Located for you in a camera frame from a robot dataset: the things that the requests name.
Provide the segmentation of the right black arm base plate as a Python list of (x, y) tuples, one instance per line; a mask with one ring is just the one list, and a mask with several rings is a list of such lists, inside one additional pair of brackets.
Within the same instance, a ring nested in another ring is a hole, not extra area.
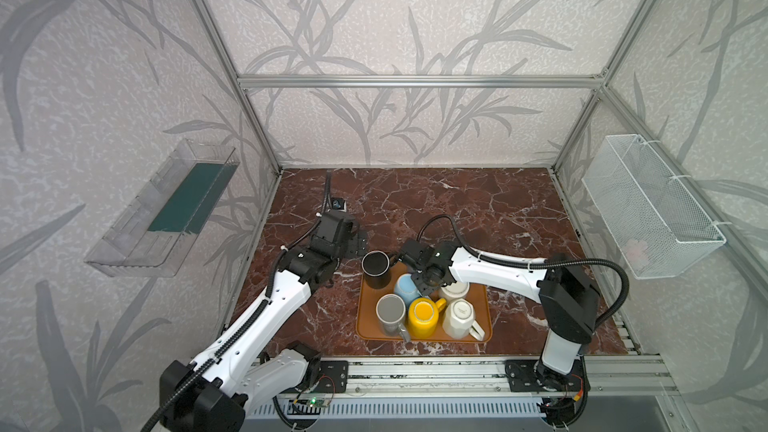
[(538, 359), (506, 360), (504, 373), (511, 392), (582, 396), (590, 391), (582, 357), (577, 358), (565, 375), (546, 368)]

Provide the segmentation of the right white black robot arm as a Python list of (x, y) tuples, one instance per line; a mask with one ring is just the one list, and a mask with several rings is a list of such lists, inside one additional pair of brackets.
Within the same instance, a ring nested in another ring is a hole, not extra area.
[[(406, 240), (396, 254), (416, 287), (425, 295), (454, 283), (479, 284), (505, 290), (540, 304), (549, 327), (539, 356), (537, 374), (566, 376), (593, 335), (624, 305), (629, 296), (627, 272), (619, 264), (600, 258), (518, 258), (478, 250), (461, 235), (455, 219), (447, 214), (430, 218), (425, 225), (446, 219), (455, 239), (430, 246), (417, 237)], [(620, 291), (613, 303), (598, 311), (600, 291), (585, 271), (603, 267), (613, 270)]]

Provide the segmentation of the black mug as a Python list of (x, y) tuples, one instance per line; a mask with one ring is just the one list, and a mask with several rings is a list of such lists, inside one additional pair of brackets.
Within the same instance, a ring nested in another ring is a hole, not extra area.
[(391, 280), (390, 257), (383, 251), (370, 251), (361, 261), (365, 284), (381, 290), (388, 286)]

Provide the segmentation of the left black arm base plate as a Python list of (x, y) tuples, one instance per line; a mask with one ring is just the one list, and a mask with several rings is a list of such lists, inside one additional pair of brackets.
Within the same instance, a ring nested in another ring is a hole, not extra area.
[(344, 393), (349, 378), (346, 360), (316, 360), (310, 362), (298, 390), (313, 393)]

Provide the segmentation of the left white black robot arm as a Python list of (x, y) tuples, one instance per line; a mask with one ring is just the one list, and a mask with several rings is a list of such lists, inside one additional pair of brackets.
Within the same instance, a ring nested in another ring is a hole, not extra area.
[(326, 183), (315, 222), (281, 248), (257, 299), (189, 363), (174, 361), (164, 370), (159, 407), (143, 430), (161, 425), (169, 431), (238, 431), (282, 391), (312, 386), (320, 362), (314, 349), (297, 344), (266, 362), (260, 356), (284, 323), (331, 282), (342, 261), (366, 250), (366, 231), (333, 207)]

